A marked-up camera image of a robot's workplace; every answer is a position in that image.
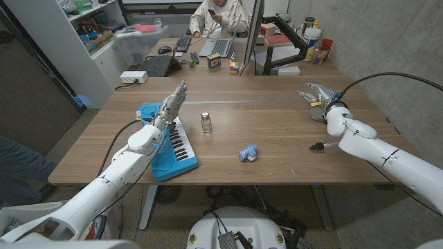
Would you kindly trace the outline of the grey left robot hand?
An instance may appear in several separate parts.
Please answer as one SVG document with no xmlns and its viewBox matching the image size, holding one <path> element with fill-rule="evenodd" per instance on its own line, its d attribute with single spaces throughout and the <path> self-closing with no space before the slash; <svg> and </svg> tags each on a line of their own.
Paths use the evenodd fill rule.
<svg viewBox="0 0 443 249">
<path fill-rule="evenodd" d="M 182 80 L 175 92 L 162 101 L 154 119 L 153 126 L 164 130 L 177 116 L 181 105 L 186 100 L 187 86 Z"/>
</svg>

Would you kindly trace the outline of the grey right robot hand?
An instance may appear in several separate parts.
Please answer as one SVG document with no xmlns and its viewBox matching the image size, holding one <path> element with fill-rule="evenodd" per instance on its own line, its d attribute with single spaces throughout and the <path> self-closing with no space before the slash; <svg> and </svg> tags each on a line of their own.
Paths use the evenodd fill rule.
<svg viewBox="0 0 443 249">
<path fill-rule="evenodd" d="M 345 107 L 345 105 L 337 98 L 337 93 L 323 85 L 314 83 L 305 83 L 305 86 L 314 91 L 314 94 L 297 91 L 298 95 L 303 97 L 312 106 L 321 106 L 322 110 L 327 113 L 335 107 Z"/>
</svg>

